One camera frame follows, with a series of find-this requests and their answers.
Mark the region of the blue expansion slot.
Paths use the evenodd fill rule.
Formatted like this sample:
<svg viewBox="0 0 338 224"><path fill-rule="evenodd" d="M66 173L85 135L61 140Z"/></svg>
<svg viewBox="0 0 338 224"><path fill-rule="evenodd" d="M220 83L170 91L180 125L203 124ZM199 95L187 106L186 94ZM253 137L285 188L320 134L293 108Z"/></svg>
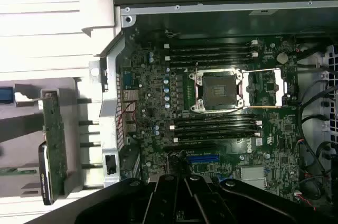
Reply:
<svg viewBox="0 0 338 224"><path fill-rule="evenodd" d="M186 160L189 163L214 163L219 162L219 156L218 155L187 156Z"/></svg>

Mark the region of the long black expansion slot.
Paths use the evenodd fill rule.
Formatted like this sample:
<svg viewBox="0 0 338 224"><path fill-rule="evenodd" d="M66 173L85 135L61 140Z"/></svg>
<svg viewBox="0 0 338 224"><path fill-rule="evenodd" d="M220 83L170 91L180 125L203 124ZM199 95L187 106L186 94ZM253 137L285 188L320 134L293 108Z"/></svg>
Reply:
<svg viewBox="0 0 338 224"><path fill-rule="evenodd" d="M178 144L171 146L164 146L162 149L163 153L185 151L198 151L198 150L213 150L217 149L216 143L201 143L201 144Z"/></svg>

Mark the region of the silver chipset heatsink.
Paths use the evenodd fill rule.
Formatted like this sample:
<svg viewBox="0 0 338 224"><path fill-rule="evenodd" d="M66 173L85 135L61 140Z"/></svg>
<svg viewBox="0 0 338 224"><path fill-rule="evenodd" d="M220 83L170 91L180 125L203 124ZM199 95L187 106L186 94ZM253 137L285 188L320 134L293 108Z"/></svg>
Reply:
<svg viewBox="0 0 338 224"><path fill-rule="evenodd" d="M242 167L240 169L240 180L260 189L265 189L266 178L263 166Z"/></svg>

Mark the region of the RAM slot with white latches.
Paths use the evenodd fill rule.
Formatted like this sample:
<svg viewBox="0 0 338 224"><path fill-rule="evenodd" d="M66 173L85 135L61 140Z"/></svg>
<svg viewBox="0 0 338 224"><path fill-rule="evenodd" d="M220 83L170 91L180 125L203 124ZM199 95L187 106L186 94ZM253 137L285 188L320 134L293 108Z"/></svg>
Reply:
<svg viewBox="0 0 338 224"><path fill-rule="evenodd" d="M230 49L230 48L240 48L247 49L253 46L258 46L258 40L251 40L249 42L240 42L240 43L199 43L199 44L191 44L191 45L173 45L169 43L165 43L163 45L164 49L172 49L172 50L217 50L217 49Z"/></svg>
<svg viewBox="0 0 338 224"><path fill-rule="evenodd" d="M216 141L216 140L225 140L225 139L237 139L237 138L247 138L247 137L260 137L260 132L251 132L251 133L238 133L238 134L219 134L219 135L192 135L192 136L174 136L173 142L195 142L195 141Z"/></svg>
<svg viewBox="0 0 338 224"><path fill-rule="evenodd" d="M164 57L165 61L188 61L188 60L235 60L258 57L258 52L249 53L208 53L208 54L172 54Z"/></svg>
<svg viewBox="0 0 338 224"><path fill-rule="evenodd" d="M184 129L196 129L196 128L237 128L237 127L245 127L245 126L257 126L256 121L206 121L206 122L198 122L193 123L190 121L189 123L182 123L176 125L170 125L169 130L184 130Z"/></svg>

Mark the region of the green motherboard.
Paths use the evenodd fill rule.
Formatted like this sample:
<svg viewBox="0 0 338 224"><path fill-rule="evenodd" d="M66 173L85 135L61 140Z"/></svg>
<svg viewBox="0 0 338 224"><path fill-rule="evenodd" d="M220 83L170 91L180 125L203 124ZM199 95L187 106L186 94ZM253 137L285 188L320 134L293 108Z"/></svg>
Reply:
<svg viewBox="0 0 338 224"><path fill-rule="evenodd" d="M227 115L253 114L257 126L237 127L255 128L260 137L225 139L216 141L173 142L175 132L209 131L235 128L196 128L184 130L169 130L175 119L194 117L221 117L227 115L203 115L190 110L194 103L194 82L189 74L195 71L192 67L172 67L170 61L165 61L166 55L172 54L207 54L207 53L171 53L164 49L165 43L173 45L191 45L199 43L240 43L258 40L259 45L250 47L251 52L258 52L258 57L252 63L222 66L198 66L203 69L237 68L242 71L280 68L282 78L287 82L287 94L283 97L280 108L247 108ZM280 64L276 57L279 53L288 54L288 62ZM211 39L154 39L138 40L131 51L125 56L119 66L119 85L121 87L121 112L117 116L119 150L122 154L135 151L134 166L138 168L138 176L149 180L155 175L165 174L166 155L182 153L182 176L187 173L199 173L202 176L220 181L230 173L232 166L239 164L242 155L247 156L249 165L260 164L262 159L272 159L275 167L273 176L286 181L282 168L294 166L298 169L297 155L293 147L299 138L297 126L298 93L297 93L297 53L295 44L281 36L263 36L246 38L211 38ZM133 74L133 85L124 89L123 76L125 71ZM137 118L137 131L128 133L124 112L123 91L137 89L139 99L134 113ZM163 153L164 146L178 144L216 143L217 149L198 151L179 151ZM187 156L218 155L219 162L189 163Z"/></svg>

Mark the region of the open grey PC case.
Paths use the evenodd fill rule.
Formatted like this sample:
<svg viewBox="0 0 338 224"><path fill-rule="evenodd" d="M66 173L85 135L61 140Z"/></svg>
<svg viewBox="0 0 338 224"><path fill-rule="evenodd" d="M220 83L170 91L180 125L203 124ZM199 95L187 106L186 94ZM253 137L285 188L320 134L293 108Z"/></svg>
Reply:
<svg viewBox="0 0 338 224"><path fill-rule="evenodd" d="M120 20L119 31L102 59L101 73L100 124L105 187L129 178L144 183L149 181L138 176L138 168L134 166L135 151L120 152L117 127L117 116L121 112L119 66L138 40L281 36L298 48L297 76L299 68L314 67L300 64L301 60L325 52L330 45L338 47L338 0L233 0L153 5L130 1L115 12ZM304 108L337 89L338 86L326 89L303 103L298 79L298 140L305 138L302 128ZM296 189L307 198L305 207L311 204L318 212L338 219L338 154L325 156L329 164L322 164L318 157L325 144L322 142L316 153L311 152L313 162L309 164L302 155L302 147L310 147L294 145L293 153L297 155L299 168ZM174 224L204 224L184 178L185 175L179 181Z"/></svg>

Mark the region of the CPU socket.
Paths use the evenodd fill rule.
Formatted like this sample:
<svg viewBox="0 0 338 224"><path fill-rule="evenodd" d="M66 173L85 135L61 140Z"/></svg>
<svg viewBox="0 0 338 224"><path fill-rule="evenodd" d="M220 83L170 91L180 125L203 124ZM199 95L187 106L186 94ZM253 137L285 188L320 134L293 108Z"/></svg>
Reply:
<svg viewBox="0 0 338 224"><path fill-rule="evenodd" d="M244 107L241 69L196 69L189 74L189 79L194 82L191 111L200 114L232 113Z"/></svg>

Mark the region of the blue rear port connector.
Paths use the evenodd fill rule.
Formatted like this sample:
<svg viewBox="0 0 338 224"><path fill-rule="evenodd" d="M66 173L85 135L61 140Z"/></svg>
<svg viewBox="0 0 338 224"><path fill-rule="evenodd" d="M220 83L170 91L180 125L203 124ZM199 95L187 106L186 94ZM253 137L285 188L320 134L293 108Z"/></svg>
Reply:
<svg viewBox="0 0 338 224"><path fill-rule="evenodd" d="M133 85L133 74L130 71L125 71L123 76L124 89L129 89Z"/></svg>

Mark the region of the metal socket cover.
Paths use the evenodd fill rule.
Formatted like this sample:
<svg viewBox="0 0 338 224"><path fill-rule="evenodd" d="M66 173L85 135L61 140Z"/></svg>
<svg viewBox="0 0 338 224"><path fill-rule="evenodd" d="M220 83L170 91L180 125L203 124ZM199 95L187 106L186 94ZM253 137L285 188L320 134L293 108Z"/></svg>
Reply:
<svg viewBox="0 0 338 224"><path fill-rule="evenodd" d="M241 96L246 108L280 108L287 94L287 82L280 68L243 71Z"/></svg>

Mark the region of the green RAM stick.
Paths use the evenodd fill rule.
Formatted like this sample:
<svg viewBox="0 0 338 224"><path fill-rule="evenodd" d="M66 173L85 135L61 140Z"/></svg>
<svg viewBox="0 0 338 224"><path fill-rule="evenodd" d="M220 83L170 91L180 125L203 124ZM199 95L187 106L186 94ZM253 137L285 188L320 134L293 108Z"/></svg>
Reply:
<svg viewBox="0 0 338 224"><path fill-rule="evenodd" d="M16 168L0 169L0 176L15 176L15 175L33 175L37 174L36 170L19 170Z"/></svg>

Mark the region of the grey parts rack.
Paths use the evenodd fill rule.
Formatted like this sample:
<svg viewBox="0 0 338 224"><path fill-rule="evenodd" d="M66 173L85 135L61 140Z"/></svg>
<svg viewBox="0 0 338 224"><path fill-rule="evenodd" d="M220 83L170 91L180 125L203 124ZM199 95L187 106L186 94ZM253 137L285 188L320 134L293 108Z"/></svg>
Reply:
<svg viewBox="0 0 338 224"><path fill-rule="evenodd" d="M65 144L69 172L77 171L79 182L74 192L100 189L103 186L101 149L98 145L97 124L85 126L88 105L81 101L73 78L2 81L1 86L15 84L32 85L41 89L59 91L61 114L64 122ZM38 165L38 146L43 141L42 132L34 132L0 143L0 167L26 167Z"/></svg>

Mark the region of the metal disk bay cage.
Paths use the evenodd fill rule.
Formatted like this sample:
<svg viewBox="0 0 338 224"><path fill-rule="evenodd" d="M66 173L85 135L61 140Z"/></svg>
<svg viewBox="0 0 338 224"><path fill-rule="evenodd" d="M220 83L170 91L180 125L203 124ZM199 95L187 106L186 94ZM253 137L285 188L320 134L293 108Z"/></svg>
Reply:
<svg viewBox="0 0 338 224"><path fill-rule="evenodd" d="M320 92L338 86L338 47L330 45L325 52L318 52L301 60L300 64L314 66L299 68L301 100L308 102ZM319 145L325 142L318 159L329 164L325 156L338 154L338 89L320 97L304 108L302 114L303 133L308 142L302 147L302 155L307 164L313 162L313 155Z"/></svg>

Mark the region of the hard disk with blue bracket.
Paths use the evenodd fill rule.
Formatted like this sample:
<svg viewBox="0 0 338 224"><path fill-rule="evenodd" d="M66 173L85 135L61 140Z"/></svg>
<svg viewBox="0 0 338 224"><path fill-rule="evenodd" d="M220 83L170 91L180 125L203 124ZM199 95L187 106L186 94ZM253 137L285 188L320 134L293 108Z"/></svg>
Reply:
<svg viewBox="0 0 338 224"><path fill-rule="evenodd" d="M14 101L14 94L12 87L0 87L0 104L12 104Z"/></svg>

